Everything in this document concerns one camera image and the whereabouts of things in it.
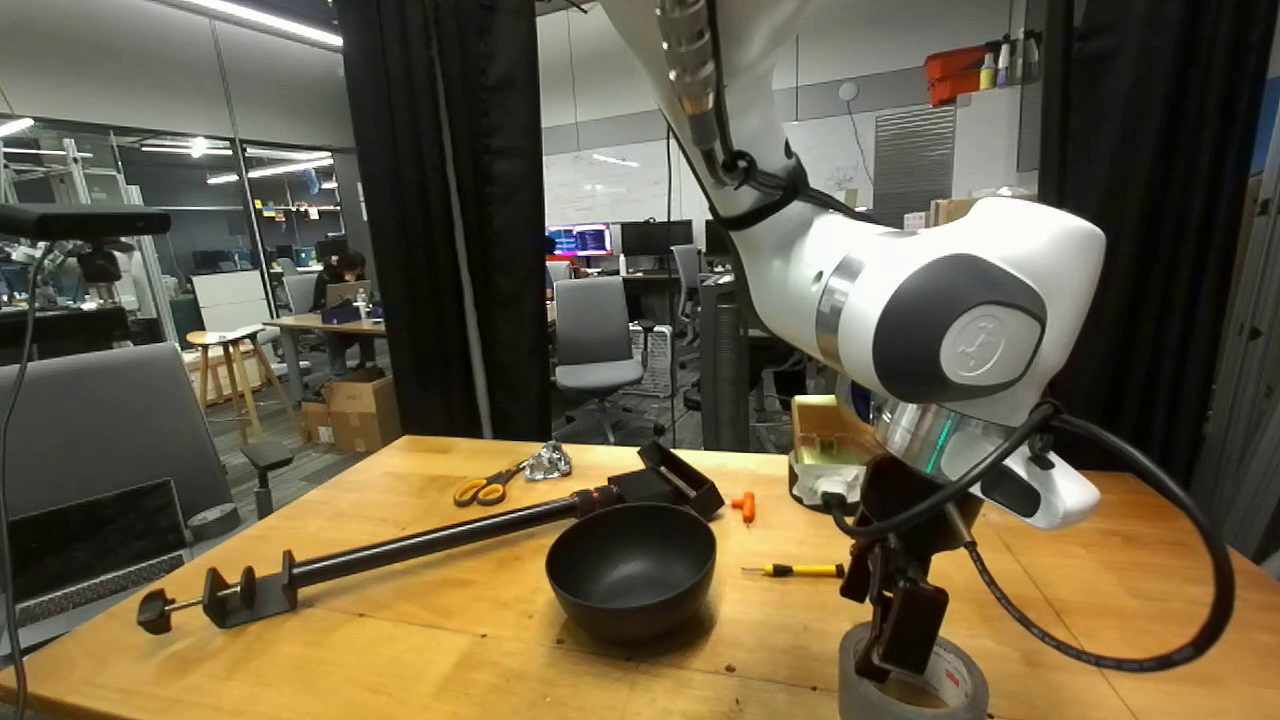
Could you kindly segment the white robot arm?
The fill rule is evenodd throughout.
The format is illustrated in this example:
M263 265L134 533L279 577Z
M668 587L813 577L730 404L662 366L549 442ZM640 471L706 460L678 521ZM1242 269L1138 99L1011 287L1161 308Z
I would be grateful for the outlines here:
M888 229L810 183L772 73L810 0L604 0L650 73L765 327L888 409L859 490L847 591L874 610L864 681L915 678L949 591L927 562L991 501L1036 530L1097 508L1097 484L1029 444L1091 308L1106 231L988 197L940 229Z

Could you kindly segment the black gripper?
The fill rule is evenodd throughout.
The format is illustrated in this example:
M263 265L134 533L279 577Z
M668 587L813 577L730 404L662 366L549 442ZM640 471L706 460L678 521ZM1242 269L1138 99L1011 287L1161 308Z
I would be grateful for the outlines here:
M847 599L874 599L874 618L856 626L864 638L856 678L885 685L891 674L923 674L940 638L949 591L927 581L931 558L970 541L981 501L922 477L896 457L864 468L859 501L841 530L851 536Z

